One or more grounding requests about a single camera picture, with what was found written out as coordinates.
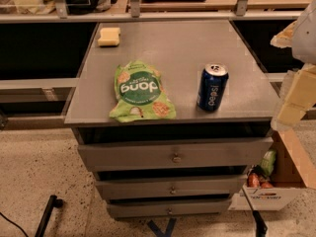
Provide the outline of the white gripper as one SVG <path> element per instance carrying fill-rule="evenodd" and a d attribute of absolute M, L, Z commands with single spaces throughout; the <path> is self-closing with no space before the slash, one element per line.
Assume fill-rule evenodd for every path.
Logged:
<path fill-rule="evenodd" d="M 290 23 L 273 36 L 271 45 L 292 48 L 292 56 L 304 63 L 316 64 L 316 0 L 301 13 L 296 22 Z M 304 66 L 283 81 L 285 96 L 276 121 L 294 126 L 316 104 L 316 66 Z"/>

